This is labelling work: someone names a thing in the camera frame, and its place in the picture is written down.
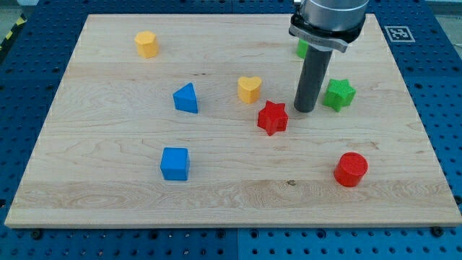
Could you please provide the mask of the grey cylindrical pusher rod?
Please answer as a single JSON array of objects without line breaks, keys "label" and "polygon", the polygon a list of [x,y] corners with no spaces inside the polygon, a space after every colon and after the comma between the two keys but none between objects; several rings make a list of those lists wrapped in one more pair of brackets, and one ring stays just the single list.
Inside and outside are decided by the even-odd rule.
[{"label": "grey cylindrical pusher rod", "polygon": [[332,51],[309,46],[295,94],[294,107],[302,113],[313,111],[328,68]]}]

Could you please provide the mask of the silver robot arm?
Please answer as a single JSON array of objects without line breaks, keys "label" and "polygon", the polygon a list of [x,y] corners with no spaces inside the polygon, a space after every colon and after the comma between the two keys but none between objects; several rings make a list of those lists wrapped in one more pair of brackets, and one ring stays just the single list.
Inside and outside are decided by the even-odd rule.
[{"label": "silver robot arm", "polygon": [[318,99],[331,54],[344,53],[365,23],[368,0],[295,1],[289,34],[308,43],[294,107],[311,112]]}]

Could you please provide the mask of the green block behind arm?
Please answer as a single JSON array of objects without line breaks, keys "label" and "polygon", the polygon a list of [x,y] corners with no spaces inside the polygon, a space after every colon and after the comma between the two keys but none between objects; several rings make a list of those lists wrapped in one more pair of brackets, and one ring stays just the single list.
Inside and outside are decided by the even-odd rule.
[{"label": "green block behind arm", "polygon": [[297,42],[296,54],[299,58],[304,59],[309,48],[309,43],[305,40],[299,39]]}]

